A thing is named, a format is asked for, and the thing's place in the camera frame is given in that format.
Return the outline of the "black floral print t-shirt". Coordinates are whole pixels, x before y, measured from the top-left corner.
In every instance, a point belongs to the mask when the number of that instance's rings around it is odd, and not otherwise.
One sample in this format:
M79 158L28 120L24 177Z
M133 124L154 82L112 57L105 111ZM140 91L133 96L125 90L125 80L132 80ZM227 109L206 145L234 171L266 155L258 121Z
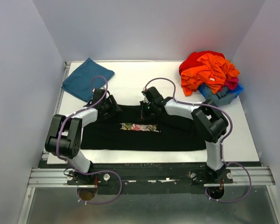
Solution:
M206 148L191 119L166 112L142 119L139 105L120 108L115 116L98 118L84 127L81 149L173 152Z

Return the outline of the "teal t-shirt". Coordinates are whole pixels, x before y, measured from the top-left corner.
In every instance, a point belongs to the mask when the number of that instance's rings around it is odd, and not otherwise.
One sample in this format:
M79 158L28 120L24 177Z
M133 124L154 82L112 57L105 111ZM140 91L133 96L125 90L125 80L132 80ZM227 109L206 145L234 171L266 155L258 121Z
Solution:
M89 102L93 97L92 90L104 86L114 75L114 71L87 58L63 81L62 89L84 102Z

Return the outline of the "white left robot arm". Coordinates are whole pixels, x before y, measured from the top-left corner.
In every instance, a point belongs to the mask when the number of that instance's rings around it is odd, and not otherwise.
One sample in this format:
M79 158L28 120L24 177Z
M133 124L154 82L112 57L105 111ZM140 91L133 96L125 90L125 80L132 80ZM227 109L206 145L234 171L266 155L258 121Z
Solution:
M78 173L83 184L94 180L93 163L81 152L82 130L98 120L107 120L121 112L108 90L94 89L92 100L70 115L53 116L45 141L45 150L65 161Z

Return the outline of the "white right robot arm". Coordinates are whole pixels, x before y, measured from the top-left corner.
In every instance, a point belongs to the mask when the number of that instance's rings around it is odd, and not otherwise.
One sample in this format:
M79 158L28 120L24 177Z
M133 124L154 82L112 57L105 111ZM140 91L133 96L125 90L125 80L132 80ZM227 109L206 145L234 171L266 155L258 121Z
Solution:
M150 119L154 116L167 114L183 117L194 121L196 130L206 143L208 169L206 179L215 183L222 178L223 144L221 140L226 134L228 121L223 113L211 100L202 103L185 103L163 96L155 87L144 88L144 100L140 101L140 117Z

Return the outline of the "red t-shirt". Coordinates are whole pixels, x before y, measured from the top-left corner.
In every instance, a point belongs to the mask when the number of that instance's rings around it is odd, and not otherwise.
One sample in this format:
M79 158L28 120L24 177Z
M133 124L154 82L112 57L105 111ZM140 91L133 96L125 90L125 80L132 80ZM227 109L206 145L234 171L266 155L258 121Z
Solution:
M205 54L212 54L214 56L220 56L222 58L225 59L224 54L219 53L219 52L215 52L215 51L200 51L200 52L193 52L191 53L187 59L182 62L182 64L179 66L179 74L181 75L181 73L187 69L190 68L194 68L194 67L199 67L199 66L203 66L204 64L201 62L198 62L198 58L200 58L201 56L205 55Z

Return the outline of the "grey-teal t-shirt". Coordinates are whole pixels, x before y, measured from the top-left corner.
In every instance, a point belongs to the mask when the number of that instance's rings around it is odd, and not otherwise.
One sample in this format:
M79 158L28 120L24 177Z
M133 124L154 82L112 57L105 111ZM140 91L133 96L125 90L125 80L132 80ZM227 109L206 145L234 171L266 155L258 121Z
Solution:
M206 86L205 96L206 100L212 100L216 106L228 105L232 102L232 100L236 97L235 93L229 93L229 89L225 86L221 91L218 91L216 94L212 92L212 90Z

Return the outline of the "orange t-shirt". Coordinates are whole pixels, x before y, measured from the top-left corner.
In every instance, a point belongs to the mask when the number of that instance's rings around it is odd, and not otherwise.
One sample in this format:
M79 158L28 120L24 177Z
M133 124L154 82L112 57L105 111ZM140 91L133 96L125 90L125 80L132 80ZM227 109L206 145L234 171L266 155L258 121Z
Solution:
M230 60L220 56L205 54L197 61L204 65L187 69L180 75L181 87L185 96L192 95L203 84L210 87L212 92L216 94L227 78L240 75L240 71Z

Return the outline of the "magenta t-shirt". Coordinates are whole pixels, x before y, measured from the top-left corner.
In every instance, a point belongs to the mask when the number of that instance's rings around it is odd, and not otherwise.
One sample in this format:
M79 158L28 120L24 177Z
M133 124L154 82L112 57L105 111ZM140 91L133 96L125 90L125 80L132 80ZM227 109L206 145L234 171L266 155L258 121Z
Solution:
M239 78L238 77L231 77L225 80L224 85L219 89L223 91L223 88L226 87L228 90L234 90L238 86Z

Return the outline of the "blue plastic bin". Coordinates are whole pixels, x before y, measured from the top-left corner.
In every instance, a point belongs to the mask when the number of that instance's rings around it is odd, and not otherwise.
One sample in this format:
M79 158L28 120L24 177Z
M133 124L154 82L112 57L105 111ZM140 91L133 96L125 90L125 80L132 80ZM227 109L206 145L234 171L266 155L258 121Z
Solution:
M203 95L205 96L205 89L206 89L206 85L203 84L203 85L200 85L198 87L198 91ZM236 87L236 89L234 90L229 90L229 93L235 93L236 94L236 97L244 90L243 86L241 84L238 84L238 86Z

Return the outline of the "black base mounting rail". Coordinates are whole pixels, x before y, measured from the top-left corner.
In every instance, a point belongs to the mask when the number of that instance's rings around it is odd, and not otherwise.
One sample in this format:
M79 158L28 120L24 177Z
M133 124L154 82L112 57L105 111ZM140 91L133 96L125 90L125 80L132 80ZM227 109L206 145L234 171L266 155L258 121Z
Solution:
M222 193L234 177L226 167L214 172L205 163L97 164L94 172L83 175L65 167L37 168L29 184L99 195L202 194L206 187Z

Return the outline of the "aluminium extrusion frame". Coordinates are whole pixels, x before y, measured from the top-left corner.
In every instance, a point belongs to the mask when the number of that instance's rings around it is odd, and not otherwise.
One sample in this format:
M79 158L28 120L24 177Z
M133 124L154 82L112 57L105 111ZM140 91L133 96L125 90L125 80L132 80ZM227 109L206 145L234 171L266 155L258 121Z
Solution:
M214 182L205 175L206 151L84 150L98 181L73 173L50 153L31 171L19 223L273 224L277 217L269 167L259 162L239 98L224 141L231 164Z

